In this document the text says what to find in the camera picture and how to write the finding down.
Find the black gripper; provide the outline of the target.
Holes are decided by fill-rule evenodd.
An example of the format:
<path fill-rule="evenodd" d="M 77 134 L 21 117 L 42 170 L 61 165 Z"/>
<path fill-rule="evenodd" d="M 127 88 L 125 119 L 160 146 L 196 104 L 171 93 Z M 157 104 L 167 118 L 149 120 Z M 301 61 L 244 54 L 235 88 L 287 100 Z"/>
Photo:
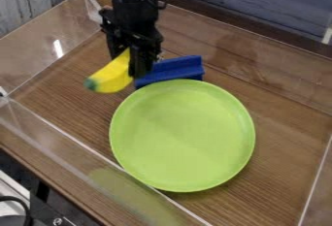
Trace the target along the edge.
<path fill-rule="evenodd" d="M 111 7 L 100 10 L 109 57 L 115 58 L 129 48 L 128 75 L 133 79 L 143 77 L 159 60 L 163 37 L 155 23 L 164 6 L 157 1 L 111 0 Z"/>

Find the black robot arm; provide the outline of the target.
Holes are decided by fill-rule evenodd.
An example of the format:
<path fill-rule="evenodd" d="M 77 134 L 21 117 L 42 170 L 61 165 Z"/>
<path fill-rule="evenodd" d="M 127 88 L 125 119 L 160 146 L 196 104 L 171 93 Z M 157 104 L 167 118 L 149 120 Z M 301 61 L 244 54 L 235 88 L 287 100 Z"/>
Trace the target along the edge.
<path fill-rule="evenodd" d="M 159 11 L 167 0 L 111 0 L 111 7 L 98 10 L 111 58 L 129 51 L 128 76 L 143 77 L 160 54 L 163 36 L 156 29 Z"/>

